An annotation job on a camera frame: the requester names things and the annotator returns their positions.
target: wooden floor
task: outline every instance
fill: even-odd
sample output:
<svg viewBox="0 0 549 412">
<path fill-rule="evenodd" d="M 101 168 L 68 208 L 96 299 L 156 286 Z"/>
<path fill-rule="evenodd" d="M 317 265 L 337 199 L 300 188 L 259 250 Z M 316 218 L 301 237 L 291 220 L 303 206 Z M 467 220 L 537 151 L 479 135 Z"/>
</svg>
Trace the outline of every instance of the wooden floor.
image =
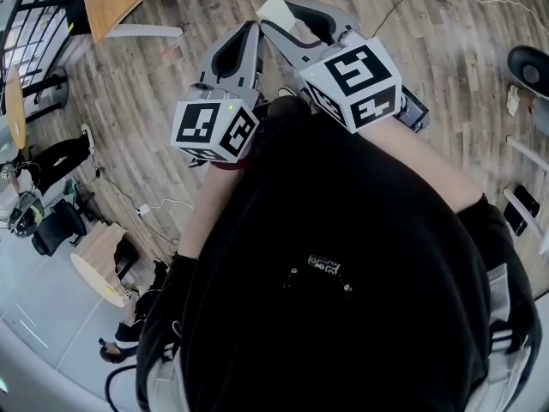
<svg viewBox="0 0 549 412">
<path fill-rule="evenodd" d="M 371 35 L 397 0 L 320 0 L 360 19 Z M 514 0 L 531 7 L 549 27 L 549 0 Z M 137 206 L 163 197 L 194 202 L 200 176 L 168 145 L 176 102 L 196 80 L 204 51 L 228 28 L 255 18 L 265 0 L 147 0 L 129 22 L 180 26 L 180 39 L 72 40 L 61 58 L 70 78 L 70 101 L 59 113 L 42 118 L 35 137 L 48 145 L 79 134 L 87 122 L 97 143 L 97 163 L 130 194 Z M 516 6 L 480 5 L 466 0 L 407 0 L 378 37 L 400 69 L 404 82 L 431 109 L 424 139 L 463 167 L 501 209 L 504 187 L 525 185 L 545 204 L 549 185 L 543 172 L 505 144 L 507 135 L 549 158 L 548 140 L 534 129 L 522 107 L 512 118 L 505 109 L 511 76 L 507 54 L 515 45 L 549 51 L 549 36 Z M 266 57 L 266 92 L 274 94 L 287 77 L 277 54 Z M 78 170 L 93 178 L 89 162 Z M 105 216 L 130 230 L 145 262 L 167 257 L 169 243 L 136 217 L 131 201 L 98 180 L 90 189 Z M 190 210 L 180 203 L 154 209 L 146 221 L 168 238 L 178 238 Z M 549 227 L 549 203 L 540 221 Z M 549 257 L 537 254 L 539 241 L 527 232 L 517 241 L 534 292 L 549 288 Z"/>
</svg>

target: white cube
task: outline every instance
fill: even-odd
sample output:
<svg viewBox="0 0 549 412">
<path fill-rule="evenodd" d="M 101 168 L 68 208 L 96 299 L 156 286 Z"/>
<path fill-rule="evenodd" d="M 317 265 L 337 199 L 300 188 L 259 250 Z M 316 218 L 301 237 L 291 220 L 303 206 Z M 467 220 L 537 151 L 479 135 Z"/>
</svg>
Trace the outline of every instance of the white cube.
<svg viewBox="0 0 549 412">
<path fill-rule="evenodd" d="M 299 74 L 315 103 L 352 133 L 401 110 L 402 76 L 377 38 Z"/>
<path fill-rule="evenodd" d="M 243 100 L 179 102 L 170 144 L 197 159 L 236 162 L 258 125 Z"/>
</svg>

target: white sneaker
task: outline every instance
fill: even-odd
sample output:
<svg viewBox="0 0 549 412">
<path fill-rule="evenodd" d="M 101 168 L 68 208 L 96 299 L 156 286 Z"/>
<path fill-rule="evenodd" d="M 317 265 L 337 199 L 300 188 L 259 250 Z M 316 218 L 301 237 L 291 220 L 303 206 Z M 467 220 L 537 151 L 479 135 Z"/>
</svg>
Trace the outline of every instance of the white sneaker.
<svg viewBox="0 0 549 412">
<path fill-rule="evenodd" d="M 509 92 L 507 92 L 507 111 L 511 116 L 515 116 L 518 105 L 521 102 L 521 98 L 518 97 L 518 87 L 511 84 L 509 85 Z"/>
<path fill-rule="evenodd" d="M 81 130 L 82 130 L 82 134 L 86 134 L 87 140 L 89 141 L 89 154 L 94 155 L 95 142 L 94 142 L 94 136 L 92 136 L 92 131 L 90 130 L 89 125 L 82 124 Z"/>
<path fill-rule="evenodd" d="M 282 96 L 297 96 L 297 95 L 289 87 L 280 87 L 278 89 L 278 97 L 281 98 Z"/>
</svg>

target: led light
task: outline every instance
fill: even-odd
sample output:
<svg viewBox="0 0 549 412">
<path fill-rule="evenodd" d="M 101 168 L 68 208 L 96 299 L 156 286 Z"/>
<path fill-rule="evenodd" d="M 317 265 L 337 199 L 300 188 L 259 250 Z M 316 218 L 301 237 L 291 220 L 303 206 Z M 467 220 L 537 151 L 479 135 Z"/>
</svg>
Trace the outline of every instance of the led light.
<svg viewBox="0 0 549 412">
<path fill-rule="evenodd" d="M 6 383 L 2 379 L 0 379 L 0 391 L 2 391 L 4 394 L 8 393 L 8 385 L 6 385 Z"/>
</svg>

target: forearm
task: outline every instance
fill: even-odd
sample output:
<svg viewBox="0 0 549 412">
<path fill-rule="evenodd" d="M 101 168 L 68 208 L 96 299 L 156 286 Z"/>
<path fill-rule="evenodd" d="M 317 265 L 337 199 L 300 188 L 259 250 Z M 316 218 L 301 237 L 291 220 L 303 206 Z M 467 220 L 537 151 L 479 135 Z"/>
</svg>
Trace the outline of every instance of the forearm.
<svg viewBox="0 0 549 412">
<path fill-rule="evenodd" d="M 366 140 L 415 171 L 457 213 L 477 203 L 482 190 L 404 124 L 383 119 L 359 131 Z"/>
<path fill-rule="evenodd" d="M 128 326 L 131 326 L 136 321 L 136 305 L 137 305 L 137 294 L 131 295 L 130 305 L 128 306 L 128 314 L 126 314 L 126 319 L 124 323 Z"/>
<path fill-rule="evenodd" d="M 17 194 L 21 194 L 21 188 L 19 187 L 19 182 L 17 181 L 17 177 L 15 176 L 15 173 L 13 171 L 9 173 L 9 182 L 11 183 L 12 187 L 15 189 L 15 192 Z"/>
<path fill-rule="evenodd" d="M 198 259 L 206 239 L 243 174 L 243 170 L 224 171 L 209 167 L 201 196 L 179 242 L 179 255 Z"/>
</svg>

